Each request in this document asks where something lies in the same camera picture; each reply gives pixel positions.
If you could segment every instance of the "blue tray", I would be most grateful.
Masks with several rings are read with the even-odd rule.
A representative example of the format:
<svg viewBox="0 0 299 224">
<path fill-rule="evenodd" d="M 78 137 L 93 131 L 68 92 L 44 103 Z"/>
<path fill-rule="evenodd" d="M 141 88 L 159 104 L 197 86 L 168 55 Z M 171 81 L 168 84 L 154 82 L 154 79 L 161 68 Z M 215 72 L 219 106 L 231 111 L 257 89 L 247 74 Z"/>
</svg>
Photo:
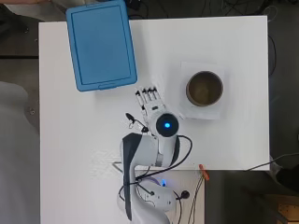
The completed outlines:
<svg viewBox="0 0 299 224">
<path fill-rule="evenodd" d="M 122 0 L 66 11 L 79 91 L 106 90 L 137 81 L 126 6 Z"/>
</svg>

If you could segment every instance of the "robotic hand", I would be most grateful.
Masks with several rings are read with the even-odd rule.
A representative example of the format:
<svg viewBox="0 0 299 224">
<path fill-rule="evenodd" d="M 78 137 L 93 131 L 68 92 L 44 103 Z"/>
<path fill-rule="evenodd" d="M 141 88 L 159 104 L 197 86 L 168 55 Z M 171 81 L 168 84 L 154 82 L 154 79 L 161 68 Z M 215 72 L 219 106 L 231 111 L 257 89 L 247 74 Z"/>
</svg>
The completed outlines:
<svg viewBox="0 0 299 224">
<path fill-rule="evenodd" d="M 178 158 L 178 120 L 166 110 L 159 93 L 155 88 L 137 91 L 135 93 L 141 106 L 144 121 L 147 128 L 143 131 L 150 131 L 151 135 L 130 133 L 121 141 L 121 161 L 123 165 L 123 200 L 125 213 L 132 223 L 138 224 L 169 224 L 166 214 L 154 206 L 146 203 L 137 195 L 135 168 L 137 165 L 169 167 Z M 128 119 L 135 122 L 131 115 Z M 161 186 L 154 187 L 151 196 L 161 193 Z"/>
</svg>

